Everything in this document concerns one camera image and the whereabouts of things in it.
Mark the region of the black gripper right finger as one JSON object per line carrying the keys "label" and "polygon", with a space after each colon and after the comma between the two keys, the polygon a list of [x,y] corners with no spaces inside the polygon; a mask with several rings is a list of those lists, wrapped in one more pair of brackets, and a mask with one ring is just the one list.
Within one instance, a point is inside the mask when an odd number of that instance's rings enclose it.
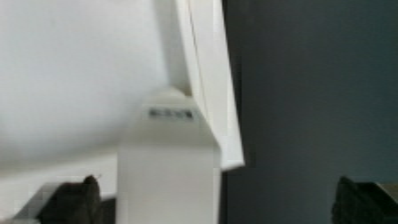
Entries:
{"label": "black gripper right finger", "polygon": [[340,178],[333,224],[398,224],[398,183]]}

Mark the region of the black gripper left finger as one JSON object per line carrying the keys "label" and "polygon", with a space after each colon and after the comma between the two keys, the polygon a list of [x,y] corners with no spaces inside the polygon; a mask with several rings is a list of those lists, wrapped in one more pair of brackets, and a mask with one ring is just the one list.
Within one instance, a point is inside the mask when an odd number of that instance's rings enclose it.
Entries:
{"label": "black gripper left finger", "polygon": [[81,182],[47,184],[27,201],[11,224],[116,224],[116,200],[105,200],[93,175]]}

